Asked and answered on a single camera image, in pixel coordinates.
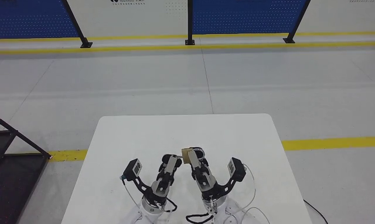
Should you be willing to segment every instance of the black cable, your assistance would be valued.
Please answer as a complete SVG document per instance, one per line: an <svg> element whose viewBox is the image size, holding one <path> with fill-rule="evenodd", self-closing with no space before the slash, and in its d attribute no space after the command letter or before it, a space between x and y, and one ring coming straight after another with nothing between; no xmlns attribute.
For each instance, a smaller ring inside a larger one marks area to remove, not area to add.
<svg viewBox="0 0 375 224"><path fill-rule="evenodd" d="M166 198L166 200L169 201L174 206L174 208L172 210L167 210L165 212L166 213L172 213L172 212L176 211L177 210L177 205L173 201L171 201L170 199L168 199L168 197Z"/></svg>
<svg viewBox="0 0 375 224"><path fill-rule="evenodd" d="M326 220L326 218L316 209L316 208L314 208L309 202L307 202L306 200L304 200L305 201L305 203L307 203L311 208L313 208L315 211L317 211L318 212L318 214L320 214L321 215L321 217L324 219L324 221L326 222L326 224L328 224L328 222L327 222L327 220Z"/></svg>
<svg viewBox="0 0 375 224"><path fill-rule="evenodd" d="M208 216L208 215L209 215L209 213L187 215L186 220L188 222L192 223L192 224L204 224L204 223L208 222L209 220L213 219L213 215L211 215L211 217L209 217L206 220L203 220L201 222L195 222L193 220L190 220L190 218L201 218L201 217Z"/></svg>

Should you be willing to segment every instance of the metal post base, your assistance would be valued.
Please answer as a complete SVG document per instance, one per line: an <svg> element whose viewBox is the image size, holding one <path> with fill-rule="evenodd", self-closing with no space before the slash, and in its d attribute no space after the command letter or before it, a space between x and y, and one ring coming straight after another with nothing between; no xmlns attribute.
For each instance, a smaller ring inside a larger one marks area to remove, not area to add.
<svg viewBox="0 0 375 224"><path fill-rule="evenodd" d="M283 38L285 43L295 43L293 39Z"/></svg>
<svg viewBox="0 0 375 224"><path fill-rule="evenodd" d="M190 45L195 45L194 40L185 40L185 45L190 46Z"/></svg>
<svg viewBox="0 0 375 224"><path fill-rule="evenodd" d="M90 48L93 45L92 42L82 43L81 48Z"/></svg>

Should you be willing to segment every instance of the white wall panel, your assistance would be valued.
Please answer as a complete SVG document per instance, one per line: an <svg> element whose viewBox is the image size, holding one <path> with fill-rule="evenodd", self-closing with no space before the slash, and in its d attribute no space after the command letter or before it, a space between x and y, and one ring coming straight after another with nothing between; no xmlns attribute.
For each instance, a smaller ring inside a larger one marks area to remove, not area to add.
<svg viewBox="0 0 375 224"><path fill-rule="evenodd" d="M187 34L187 0L68 2L87 37ZM312 0L298 32L374 31L374 11L375 0Z"/></svg>

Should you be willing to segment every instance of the dotted pattern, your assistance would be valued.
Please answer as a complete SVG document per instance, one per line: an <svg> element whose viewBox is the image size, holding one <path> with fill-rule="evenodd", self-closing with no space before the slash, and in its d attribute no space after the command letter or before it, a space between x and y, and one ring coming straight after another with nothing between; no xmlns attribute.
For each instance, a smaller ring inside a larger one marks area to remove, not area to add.
<svg viewBox="0 0 375 224"><path fill-rule="evenodd" d="M172 19L186 20L188 0L164 0L165 10Z"/></svg>
<svg viewBox="0 0 375 224"><path fill-rule="evenodd" d="M288 33L306 0L193 0L193 34Z"/></svg>
<svg viewBox="0 0 375 224"><path fill-rule="evenodd" d="M3 0L0 38L78 37L61 0Z"/></svg>

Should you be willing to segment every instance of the yellow floor line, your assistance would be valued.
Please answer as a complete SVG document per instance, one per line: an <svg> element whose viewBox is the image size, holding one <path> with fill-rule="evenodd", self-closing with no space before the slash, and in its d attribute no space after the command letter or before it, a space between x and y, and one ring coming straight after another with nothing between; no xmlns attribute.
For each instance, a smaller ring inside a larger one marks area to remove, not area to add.
<svg viewBox="0 0 375 224"><path fill-rule="evenodd" d="M87 149L85 150L69 150L69 151L50 151L50 155L53 155L50 162L59 161L83 161L87 154Z"/></svg>
<svg viewBox="0 0 375 224"><path fill-rule="evenodd" d="M295 36L353 36L353 35L375 35L375 31L361 32L299 32ZM193 38L232 38L232 37L282 37L287 33L237 33L237 34L202 34L193 35ZM128 39L177 39L187 38L186 34L174 35L150 35L150 36L105 36L88 37L90 40L128 40ZM79 38L29 38L29 39L0 39L0 42L67 42L80 41Z"/></svg>
<svg viewBox="0 0 375 224"><path fill-rule="evenodd" d="M299 42L286 43L249 43L249 44L213 44L213 45L165 45L165 46L110 46L92 48L59 48L59 49L12 49L0 50L0 55L45 54L45 53L89 53L89 52L126 52L139 50L194 50L194 49L263 49L284 47L342 47L342 46L375 46L375 42Z"/></svg>
<svg viewBox="0 0 375 224"><path fill-rule="evenodd" d="M375 147L375 137L287 140L282 141L282 145L286 151ZM87 150L51 151L49 154L53 155L50 162L83 161Z"/></svg>

